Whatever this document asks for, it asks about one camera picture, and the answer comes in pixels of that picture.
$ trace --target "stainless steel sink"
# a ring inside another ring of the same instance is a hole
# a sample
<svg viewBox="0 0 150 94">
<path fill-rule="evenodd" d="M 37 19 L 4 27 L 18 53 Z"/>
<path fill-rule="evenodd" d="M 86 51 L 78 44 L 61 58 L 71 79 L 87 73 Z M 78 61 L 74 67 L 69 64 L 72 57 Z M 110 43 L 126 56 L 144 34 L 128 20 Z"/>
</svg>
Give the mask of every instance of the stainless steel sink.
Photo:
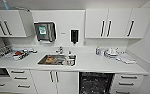
<svg viewBox="0 0 150 94">
<path fill-rule="evenodd" d="M 52 62 L 47 62 L 48 58 L 53 58 Z M 76 55 L 66 56 L 66 55 L 45 55 L 38 64 L 42 65 L 69 65 L 74 66 L 76 60 Z"/>
</svg>

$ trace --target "drawer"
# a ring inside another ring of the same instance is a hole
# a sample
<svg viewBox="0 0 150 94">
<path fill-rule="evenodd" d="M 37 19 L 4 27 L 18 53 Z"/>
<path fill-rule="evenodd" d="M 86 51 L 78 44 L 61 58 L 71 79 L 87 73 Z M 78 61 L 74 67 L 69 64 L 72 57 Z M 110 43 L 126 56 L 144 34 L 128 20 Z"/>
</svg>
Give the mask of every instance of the drawer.
<svg viewBox="0 0 150 94">
<path fill-rule="evenodd" d="M 0 82 L 0 92 L 36 94 L 33 83 Z"/>
<path fill-rule="evenodd" d="M 115 74 L 114 80 L 143 80 L 143 75 Z"/>
<path fill-rule="evenodd" d="M 137 90 L 134 89 L 112 89 L 111 94 L 137 94 Z"/>
<path fill-rule="evenodd" d="M 141 81 L 123 81 L 114 80 L 112 88 L 127 88 L 127 89 L 138 89 Z"/>
<path fill-rule="evenodd" d="M 0 81 L 11 81 L 11 78 L 0 76 Z"/>
<path fill-rule="evenodd" d="M 13 93 L 37 94 L 33 83 L 15 83 Z"/>
<path fill-rule="evenodd" d="M 8 69 L 8 72 L 14 82 L 33 82 L 29 70 Z"/>
<path fill-rule="evenodd" d="M 11 83 L 10 82 L 1 82 L 0 81 L 0 92 L 9 92 Z"/>
</svg>

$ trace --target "faucet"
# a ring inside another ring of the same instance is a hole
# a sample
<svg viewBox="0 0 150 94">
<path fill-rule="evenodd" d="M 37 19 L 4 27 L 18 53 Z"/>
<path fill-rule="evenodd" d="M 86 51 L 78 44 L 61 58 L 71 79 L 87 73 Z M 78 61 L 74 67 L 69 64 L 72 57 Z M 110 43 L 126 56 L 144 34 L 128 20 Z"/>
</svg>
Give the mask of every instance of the faucet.
<svg viewBox="0 0 150 94">
<path fill-rule="evenodd" d="M 59 54 L 63 54 L 63 47 L 60 46 L 59 49 L 58 49 L 58 51 L 56 51 L 56 52 L 59 53 Z"/>
</svg>

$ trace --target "backsplash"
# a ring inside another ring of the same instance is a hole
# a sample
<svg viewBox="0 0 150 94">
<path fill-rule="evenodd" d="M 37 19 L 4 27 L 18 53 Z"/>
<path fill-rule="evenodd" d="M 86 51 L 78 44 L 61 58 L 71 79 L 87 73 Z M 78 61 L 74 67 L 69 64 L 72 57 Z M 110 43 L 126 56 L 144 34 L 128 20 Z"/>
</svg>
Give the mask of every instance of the backsplash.
<svg viewBox="0 0 150 94">
<path fill-rule="evenodd" d="M 43 47 L 122 47 L 126 48 L 129 39 L 85 39 L 85 10 L 32 10 L 34 22 L 55 22 L 56 40 L 51 44 L 43 44 L 37 36 L 26 38 L 3 38 L 6 45 L 43 46 Z M 71 30 L 79 30 L 79 41 L 71 43 Z"/>
</svg>

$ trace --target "black dispenser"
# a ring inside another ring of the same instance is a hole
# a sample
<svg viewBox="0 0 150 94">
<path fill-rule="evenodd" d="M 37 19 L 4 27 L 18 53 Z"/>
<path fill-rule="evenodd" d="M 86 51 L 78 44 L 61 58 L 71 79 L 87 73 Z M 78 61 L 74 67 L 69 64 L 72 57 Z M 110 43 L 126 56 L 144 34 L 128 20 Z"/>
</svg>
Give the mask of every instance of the black dispenser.
<svg viewBox="0 0 150 94">
<path fill-rule="evenodd" d="M 73 44 L 78 42 L 78 32 L 79 30 L 71 30 L 71 42 L 73 42 Z"/>
</svg>

